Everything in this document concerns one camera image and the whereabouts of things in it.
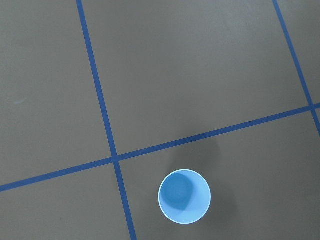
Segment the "blue cup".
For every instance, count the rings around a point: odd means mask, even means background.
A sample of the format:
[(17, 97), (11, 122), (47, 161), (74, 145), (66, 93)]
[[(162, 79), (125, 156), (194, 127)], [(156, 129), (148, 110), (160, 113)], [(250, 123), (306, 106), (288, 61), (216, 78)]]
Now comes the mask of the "blue cup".
[(162, 213), (180, 225), (202, 219), (211, 205), (211, 189), (206, 179), (194, 170), (179, 169), (162, 181), (158, 190), (158, 205)]

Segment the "brown paper table cover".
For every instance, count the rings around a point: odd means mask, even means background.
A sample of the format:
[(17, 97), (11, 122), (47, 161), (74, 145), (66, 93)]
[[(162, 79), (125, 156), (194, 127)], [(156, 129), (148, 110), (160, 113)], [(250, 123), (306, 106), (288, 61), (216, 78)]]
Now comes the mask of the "brown paper table cover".
[(1, 1), (0, 237), (319, 239), (319, 1)]

